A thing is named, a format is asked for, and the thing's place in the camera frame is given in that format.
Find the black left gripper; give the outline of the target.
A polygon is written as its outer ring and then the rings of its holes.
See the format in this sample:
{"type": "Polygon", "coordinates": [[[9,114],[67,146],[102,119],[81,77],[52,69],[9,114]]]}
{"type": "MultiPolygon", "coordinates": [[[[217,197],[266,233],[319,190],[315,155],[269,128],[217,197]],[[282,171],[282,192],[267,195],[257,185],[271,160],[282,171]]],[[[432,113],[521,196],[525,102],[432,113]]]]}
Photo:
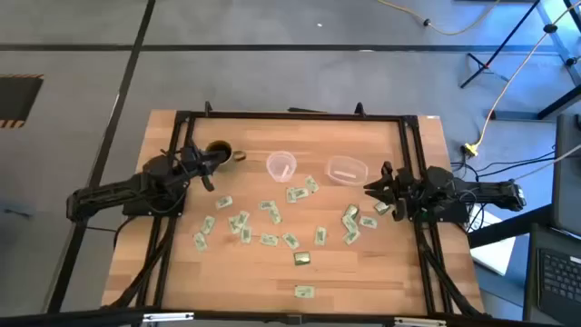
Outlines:
{"type": "Polygon", "coordinates": [[[228,153],[225,151],[204,152],[195,145],[191,138],[187,138],[184,146],[180,149],[180,155],[181,158],[178,160],[180,171],[175,177],[176,181],[188,183],[192,178],[200,177],[204,188],[208,192],[212,192],[214,185],[210,176],[216,166],[226,163],[228,153]]]}

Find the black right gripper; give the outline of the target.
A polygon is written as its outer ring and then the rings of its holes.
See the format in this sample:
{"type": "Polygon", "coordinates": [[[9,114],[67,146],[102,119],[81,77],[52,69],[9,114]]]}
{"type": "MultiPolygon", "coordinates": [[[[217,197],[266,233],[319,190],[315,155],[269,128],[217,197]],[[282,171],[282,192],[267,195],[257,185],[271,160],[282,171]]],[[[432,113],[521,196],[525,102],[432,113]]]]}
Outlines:
{"type": "Polygon", "coordinates": [[[366,195],[382,203],[395,206],[392,216],[395,222],[409,218],[409,204],[419,198],[420,181],[416,179],[410,169],[399,168],[394,170],[391,162],[383,164],[383,176],[377,181],[364,185],[366,195]]]}

